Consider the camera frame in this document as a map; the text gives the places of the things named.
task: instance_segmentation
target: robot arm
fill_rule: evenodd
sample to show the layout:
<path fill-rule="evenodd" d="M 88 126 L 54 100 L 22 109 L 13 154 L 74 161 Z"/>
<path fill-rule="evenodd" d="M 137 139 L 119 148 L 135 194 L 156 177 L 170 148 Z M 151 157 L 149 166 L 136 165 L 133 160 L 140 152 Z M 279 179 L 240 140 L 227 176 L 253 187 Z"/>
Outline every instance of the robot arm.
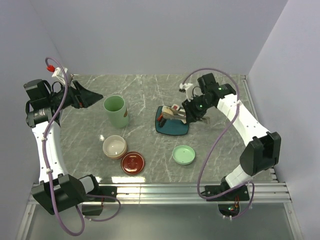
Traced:
<path fill-rule="evenodd" d="M 248 111 L 241 101 L 237 102 L 235 90 L 229 84 L 219 85 L 212 73 L 198 79 L 202 95 L 193 96 L 186 92 L 187 99 L 182 103 L 186 113 L 186 122 L 200 121 L 207 109 L 216 107 L 230 121 L 235 117 L 237 104 L 239 115 L 233 123 L 245 144 L 240 156 L 240 164 L 224 179 L 229 188 L 249 181 L 258 173 L 272 168 L 279 161 L 281 137 L 277 132 L 270 133 Z"/>
<path fill-rule="evenodd" d="M 77 109 L 88 108 L 103 98 L 101 94 L 83 88 L 76 80 L 73 81 L 73 84 L 75 88 L 69 87 L 63 109 L 70 105 Z M 36 139 L 40 160 L 39 185 L 33 187 L 31 192 L 34 199 L 53 215 L 49 176 L 42 145 L 45 129 L 61 103 L 65 88 L 61 85 L 59 92 L 52 92 L 49 83 L 42 79 L 30 81 L 24 85 L 24 88 L 30 98 L 25 107 L 26 123 L 31 127 Z M 99 185 L 93 175 L 76 179 L 68 174 L 60 145 L 60 116 L 51 124 L 45 141 L 59 212 L 84 202 L 87 199 L 87 193 L 95 194 L 99 190 Z"/>

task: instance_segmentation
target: marble surface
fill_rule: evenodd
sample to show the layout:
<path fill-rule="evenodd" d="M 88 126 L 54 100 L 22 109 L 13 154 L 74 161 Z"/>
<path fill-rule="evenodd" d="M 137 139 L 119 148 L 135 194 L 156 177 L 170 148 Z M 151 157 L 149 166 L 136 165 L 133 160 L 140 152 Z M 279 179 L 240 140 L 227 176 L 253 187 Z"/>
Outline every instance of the marble surface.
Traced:
<path fill-rule="evenodd" d="M 194 74 L 190 82 L 206 72 Z M 102 100 L 87 109 L 68 107 L 61 117 L 61 147 L 67 170 L 76 178 L 93 174 L 101 183 L 168 183 L 193 182 L 198 179 L 200 168 L 213 142 L 224 129 L 227 118 L 215 108 L 207 111 L 211 124 L 192 123 L 185 136 L 165 136 L 156 132 L 155 114 L 158 106 L 181 104 L 186 95 L 178 91 L 184 74 L 160 75 L 78 75 L 85 88 L 100 93 Z M 215 74 L 220 84 L 231 81 Z M 240 99 L 251 111 L 241 75 L 233 75 L 239 84 Z M 111 126 L 103 107 L 104 100 L 121 95 L 127 103 L 129 125 L 122 129 Z M 145 159 L 144 170 L 136 176 L 126 175 L 120 160 L 109 159 L 103 152 L 105 138 L 120 135 L 129 151 L 140 152 Z M 176 146 L 188 145 L 196 158 L 190 165 L 179 165 L 172 158 Z M 217 182 L 229 174 L 238 164 L 245 145 L 234 127 L 224 135 L 212 152 L 202 181 Z M 264 171 L 256 182 L 272 180 Z"/>

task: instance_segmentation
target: white backdrop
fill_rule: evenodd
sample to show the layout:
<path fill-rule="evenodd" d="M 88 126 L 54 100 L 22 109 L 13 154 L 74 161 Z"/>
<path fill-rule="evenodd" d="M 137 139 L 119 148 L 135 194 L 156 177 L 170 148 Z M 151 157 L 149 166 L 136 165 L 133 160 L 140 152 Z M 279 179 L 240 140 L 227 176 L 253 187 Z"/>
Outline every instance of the white backdrop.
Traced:
<path fill-rule="evenodd" d="M 58 58 L 28 1 L 0 1 L 1 239 L 16 239 L 34 181 L 39 177 L 36 140 L 26 124 L 24 84 L 50 79 L 45 57 Z"/>
<path fill-rule="evenodd" d="M 282 137 L 286 181 L 306 240 L 319 239 L 320 2 L 289 0 L 249 73 L 260 120 Z"/>
<path fill-rule="evenodd" d="M 30 0 L 78 74 L 248 74 L 287 0 Z"/>

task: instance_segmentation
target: red cable connector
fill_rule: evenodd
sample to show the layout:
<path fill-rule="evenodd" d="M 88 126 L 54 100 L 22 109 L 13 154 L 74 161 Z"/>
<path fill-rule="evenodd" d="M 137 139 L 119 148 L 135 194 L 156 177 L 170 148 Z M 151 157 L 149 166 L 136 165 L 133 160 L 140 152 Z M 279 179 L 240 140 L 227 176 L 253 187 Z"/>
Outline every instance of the red cable connector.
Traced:
<path fill-rule="evenodd" d="M 52 66 L 52 65 L 47 66 L 46 69 L 47 69 L 49 72 L 52 72 L 52 73 L 56 70 L 56 68 L 55 68 L 54 66 Z"/>

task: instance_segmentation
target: cable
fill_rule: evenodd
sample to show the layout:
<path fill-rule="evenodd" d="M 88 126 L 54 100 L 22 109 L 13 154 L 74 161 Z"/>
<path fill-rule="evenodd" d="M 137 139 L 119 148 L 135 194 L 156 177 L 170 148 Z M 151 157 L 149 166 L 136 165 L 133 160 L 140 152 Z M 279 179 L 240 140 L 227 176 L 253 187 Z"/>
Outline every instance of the cable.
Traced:
<path fill-rule="evenodd" d="M 55 86 L 55 84 L 60 84 L 60 88 L 61 88 L 61 89 L 63 88 L 63 84 L 62 84 L 61 82 L 55 81 L 55 82 L 53 82 L 52 85 L 51 85 L 52 93 L 54 93 L 54 86 Z"/>
<path fill-rule="evenodd" d="M 201 87 L 195 86 L 195 87 L 192 89 L 192 96 L 193 96 L 193 97 L 195 96 L 195 88 L 200 88 L 200 89 L 201 89 Z"/>
<path fill-rule="evenodd" d="M 197 72 L 199 72 L 199 71 L 203 71 L 203 70 L 216 71 L 216 72 L 219 72 L 219 73 L 227 76 L 227 77 L 232 81 L 232 83 L 233 83 L 234 86 L 235 86 L 237 104 L 236 104 L 236 111 L 235 111 L 235 115 L 234 115 L 233 119 L 229 122 L 229 124 L 225 127 L 225 129 L 220 133 L 220 135 L 219 135 L 219 136 L 217 137 L 217 139 L 214 141 L 214 143 L 213 143 L 210 151 L 208 152 L 208 154 L 206 155 L 206 158 L 205 158 L 204 161 L 203 161 L 203 164 L 202 164 L 202 166 L 201 166 L 200 173 L 199 173 L 199 176 L 198 176 L 198 180 L 197 180 L 197 183 L 196 183 L 196 190 L 197 190 L 197 193 L 198 193 L 198 195 L 199 195 L 200 198 L 205 199 L 205 200 L 211 200 L 211 199 L 216 199 L 216 198 L 218 198 L 218 197 L 221 197 L 221 196 L 223 196 L 223 195 L 225 195 L 225 194 L 227 194 L 227 193 L 229 193 L 229 192 L 232 192 L 233 190 L 238 189 L 238 188 L 240 188 L 240 187 L 242 187 L 242 186 L 244 186 L 244 185 L 246 185 L 246 184 L 248 184 L 248 183 L 251 183 L 251 184 L 252 184 L 252 195 L 251 195 L 252 197 L 251 197 L 251 199 L 250 199 L 250 202 L 249 202 L 247 208 L 242 212 L 242 214 L 243 214 L 244 212 L 247 211 L 247 209 L 250 207 L 250 205 L 251 205 L 251 203 L 252 203 L 252 201 L 253 201 L 254 190 L 255 190 L 255 185 L 254 185 L 253 182 L 250 182 L 250 181 L 243 182 L 243 183 L 241 183 L 241 184 L 238 184 L 238 185 L 236 185 L 236 186 L 234 186 L 234 187 L 232 187 L 232 188 L 230 188 L 230 189 L 228 189 L 228 190 L 226 190 L 226 191 L 223 191 L 223 192 L 221 192 L 221 193 L 219 193 L 219 194 L 217 194 L 217 195 L 214 195 L 214 196 L 203 196 L 203 195 L 201 194 L 201 192 L 200 192 L 200 182 L 201 182 L 201 178 L 202 178 L 202 175 L 204 174 L 204 170 L 205 170 L 205 167 L 206 167 L 206 165 L 207 165 L 207 162 L 208 162 L 208 160 L 209 160 L 209 158 L 210 158 L 210 156 L 211 156 L 211 153 L 213 152 L 213 150 L 215 149 L 216 145 L 218 144 L 218 142 L 220 141 L 220 139 L 223 137 L 223 135 L 227 132 L 227 130 L 233 125 L 233 123 L 234 123 L 235 120 L 237 119 L 237 117 L 238 117 L 238 115 L 239 115 L 239 109 L 240 109 L 240 105 L 239 105 L 239 99 L 240 99 L 239 86 L 238 86 L 238 84 L 236 83 L 236 81 L 235 81 L 228 73 L 226 73 L 226 72 L 224 72 L 224 71 L 222 71 L 222 70 L 219 70 L 219 69 L 213 68 L 213 67 L 199 68 L 199 69 L 194 70 L 193 72 L 189 73 L 189 75 L 187 75 L 187 76 L 185 77 L 185 79 L 183 80 L 182 84 L 185 84 L 186 81 L 188 80 L 188 78 L 189 78 L 192 74 L 195 74 L 195 73 L 197 73 Z"/>
<path fill-rule="evenodd" d="M 55 190 L 54 190 L 54 182 L 53 182 L 53 175 L 52 175 L 52 172 L 51 172 L 51 168 L 50 168 L 50 163 L 49 163 L 49 160 L 48 160 L 48 155 L 47 155 L 47 146 L 46 146 L 46 141 L 47 141 L 47 136 L 48 136 L 48 133 L 49 133 L 49 130 L 50 130 L 50 127 L 52 125 L 52 123 L 54 122 L 54 120 L 57 118 L 57 116 L 59 115 L 59 112 L 61 111 L 61 109 L 63 108 L 63 105 L 65 103 L 65 100 L 67 98 L 67 93 L 68 93 L 68 87 L 70 86 L 71 84 L 71 80 L 68 82 L 68 77 L 67 77 L 67 74 L 65 72 L 65 69 L 63 68 L 63 66 L 53 57 L 46 57 L 45 58 L 45 64 L 49 67 L 49 63 L 48 63 L 48 60 L 52 60 L 54 61 L 58 67 L 61 69 L 62 73 L 63 73 L 63 77 L 66 81 L 66 84 L 65 84 L 65 88 L 64 88 L 64 93 L 63 93 L 63 97 L 62 97 L 62 100 L 61 100 L 61 103 L 59 105 L 59 107 L 57 108 L 56 112 L 54 113 L 54 115 L 52 116 L 52 119 L 49 121 L 47 127 L 45 128 L 44 130 L 44 133 L 43 133 L 43 140 L 42 140 L 42 153 L 43 153 L 43 159 L 44 159 L 44 162 L 45 162 L 45 167 L 49 170 L 48 171 L 48 177 L 49 177 L 49 185 L 50 185 L 50 194 L 51 194 L 51 201 L 52 201 L 52 206 L 53 206 L 53 211 L 54 211 L 54 215 L 56 217 L 56 219 L 58 220 L 59 222 L 59 225 L 61 226 L 61 228 L 69 235 L 71 236 L 79 236 L 81 235 L 84 230 L 85 230 L 85 220 L 83 218 L 83 215 L 82 215 L 82 212 L 80 211 L 79 207 L 78 206 L 75 206 L 76 208 L 76 211 L 78 212 L 79 216 L 80 216 L 80 219 L 81 219 L 81 229 L 79 232 L 73 232 L 73 231 L 70 231 L 66 225 L 63 223 L 60 215 L 59 215 L 59 211 L 58 211 L 58 208 L 57 208 L 57 203 L 56 203 L 56 198 L 55 198 Z M 112 215 L 111 217 L 109 218 L 106 218 L 106 219 L 103 219 L 103 221 L 107 221 L 107 220 L 110 220 L 112 218 L 114 218 L 120 211 L 120 207 L 121 207 L 121 203 L 120 201 L 115 198 L 115 197 L 112 197 L 112 196 L 98 196 L 98 195 L 87 195 L 88 197 L 95 197 L 95 198 L 109 198 L 109 199 L 113 199 L 113 200 L 116 200 L 118 203 L 119 203 L 119 208 L 118 210 L 116 211 L 116 213 L 114 215 Z"/>

